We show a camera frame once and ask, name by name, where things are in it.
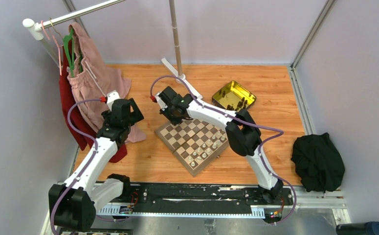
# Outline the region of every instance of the white drawstring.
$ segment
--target white drawstring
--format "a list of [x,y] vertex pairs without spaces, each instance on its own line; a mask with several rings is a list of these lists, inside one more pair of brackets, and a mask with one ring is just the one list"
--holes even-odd
[[101,94],[103,94],[103,96],[106,96],[106,94],[104,94],[103,90],[100,88],[100,86],[97,84],[97,77],[96,75],[94,75],[93,71],[91,70],[89,64],[87,63],[87,61],[84,61],[87,65],[87,67],[89,69],[86,68],[86,71],[89,73],[90,77],[93,79],[94,83],[96,84],[96,86],[99,88],[99,90],[101,91]]

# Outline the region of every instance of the yellow metal tray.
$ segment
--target yellow metal tray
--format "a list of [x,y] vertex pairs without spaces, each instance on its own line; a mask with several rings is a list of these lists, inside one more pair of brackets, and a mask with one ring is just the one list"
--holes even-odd
[[255,95],[234,80],[212,96],[212,103],[215,106],[235,111],[249,109],[256,100],[257,97]]

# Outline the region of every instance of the red connector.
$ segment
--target red connector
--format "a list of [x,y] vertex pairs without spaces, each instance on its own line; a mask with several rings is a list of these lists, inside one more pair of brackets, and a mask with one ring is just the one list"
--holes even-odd
[[153,103],[157,103],[156,98],[153,95],[151,95],[151,100]]
[[107,102],[107,97],[105,97],[105,96],[100,97],[100,102],[106,103]]

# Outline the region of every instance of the wooden table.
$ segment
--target wooden table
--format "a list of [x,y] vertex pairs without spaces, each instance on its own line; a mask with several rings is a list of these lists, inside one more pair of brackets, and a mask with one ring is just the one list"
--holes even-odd
[[[215,159],[196,177],[172,155],[171,151],[155,135],[154,130],[167,119],[159,114],[159,105],[152,103],[149,89],[159,76],[168,75],[163,65],[112,65],[123,71],[123,76],[132,80],[128,97],[133,97],[145,119],[138,127],[147,139],[127,145],[127,156],[116,164],[108,163],[99,180],[105,180],[112,173],[127,175],[134,182],[174,182],[209,184],[257,184],[257,179],[247,161],[227,148],[219,159]],[[257,96],[249,110],[255,122],[260,125],[279,128],[284,135],[264,145],[267,158],[274,171],[294,185],[300,185],[300,178],[290,160],[293,142],[304,135],[289,74],[284,66],[219,66],[183,65],[183,71],[191,84],[211,103],[212,95],[231,80]],[[186,89],[172,78],[156,83],[154,94],[171,86],[182,96]],[[261,130],[262,139],[274,132]],[[76,167],[88,153],[81,151]]]

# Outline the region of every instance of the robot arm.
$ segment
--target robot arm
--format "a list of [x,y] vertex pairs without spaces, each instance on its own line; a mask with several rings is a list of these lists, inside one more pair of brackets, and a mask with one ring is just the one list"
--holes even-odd
[[[179,124],[182,119],[197,118],[199,120],[211,123],[225,130],[228,136],[228,142],[231,149],[241,156],[245,156],[251,168],[253,169],[263,198],[271,203],[283,188],[283,182],[269,173],[264,164],[273,172],[263,149],[261,153],[265,162],[261,161],[259,153],[259,144],[261,132],[258,128],[243,125],[232,118],[237,117],[241,120],[255,124],[247,110],[239,112],[220,109],[198,99],[193,100],[190,94],[182,97],[177,94],[171,87],[167,87],[155,96],[156,102],[160,105],[160,113],[163,114],[174,125]],[[220,110],[219,114],[206,107],[213,107]]]
[[64,184],[55,184],[48,192],[49,208],[52,211],[67,186],[75,182],[57,208],[55,225],[86,231],[93,224],[97,211],[114,198],[130,194],[130,179],[123,175],[112,174],[102,185],[94,188],[104,166],[127,139],[130,127],[143,120],[143,115],[134,100],[120,99],[117,92],[107,95],[107,106],[109,110],[102,113],[103,127],[96,136],[97,151],[93,145],[80,166]]

